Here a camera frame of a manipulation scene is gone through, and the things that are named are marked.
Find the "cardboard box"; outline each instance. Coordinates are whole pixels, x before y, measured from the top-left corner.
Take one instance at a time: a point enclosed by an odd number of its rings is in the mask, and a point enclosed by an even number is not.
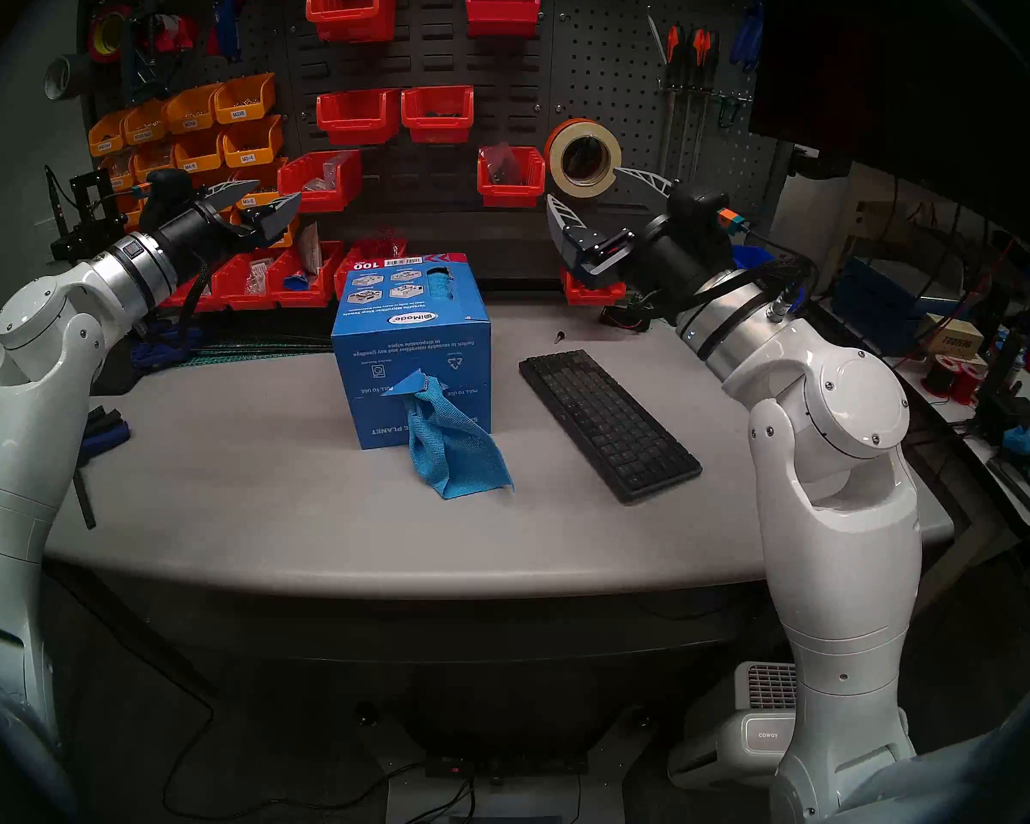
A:
[[[916,331],[916,335],[926,336],[938,327],[939,321],[942,321],[941,315],[925,315],[923,321],[919,322],[920,328]],[[960,319],[955,318],[931,338],[926,345],[926,350],[929,355],[946,353],[951,357],[972,359],[975,357],[982,342],[984,342],[984,337],[978,330],[968,321],[960,321]]]
[[[491,432],[492,325],[476,285],[465,253],[352,266],[332,338],[363,448],[409,441],[404,400],[384,393],[416,369]]]

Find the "black keyboard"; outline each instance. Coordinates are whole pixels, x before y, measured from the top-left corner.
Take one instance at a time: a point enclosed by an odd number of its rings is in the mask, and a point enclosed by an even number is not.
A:
[[[691,453],[586,351],[530,357],[518,370],[619,502],[700,475]]]

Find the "blue microfiber towel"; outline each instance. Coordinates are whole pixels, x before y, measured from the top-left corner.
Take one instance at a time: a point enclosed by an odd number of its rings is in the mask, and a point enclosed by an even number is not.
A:
[[[437,378],[416,369],[386,396],[401,396],[409,410],[409,452],[419,477],[444,499],[510,484],[492,438],[443,394]]]

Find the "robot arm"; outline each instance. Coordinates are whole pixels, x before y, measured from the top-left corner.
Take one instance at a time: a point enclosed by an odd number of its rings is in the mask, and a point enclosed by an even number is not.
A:
[[[28,757],[58,745],[38,579],[77,466],[91,383],[114,343],[196,276],[203,260],[279,239],[299,195],[241,227],[218,215],[254,186],[229,182],[157,206],[164,220],[151,234],[132,233],[91,262],[28,283],[0,311],[0,710],[12,748]]]
[[[828,818],[870,776],[914,755],[896,706],[922,556],[899,449],[907,401],[886,364],[794,319],[786,301],[809,267],[736,269],[727,197],[637,178],[667,195],[666,212],[643,232],[604,236],[552,197],[550,231],[577,279],[637,288],[648,304],[633,314],[673,321],[750,411],[766,581],[797,672],[772,819]]]

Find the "duct tape roll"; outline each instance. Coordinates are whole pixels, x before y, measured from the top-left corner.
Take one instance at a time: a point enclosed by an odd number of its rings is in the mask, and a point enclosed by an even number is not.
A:
[[[574,198],[594,198],[614,184],[621,146],[609,129],[577,117],[553,131],[546,141],[546,168],[560,191]]]

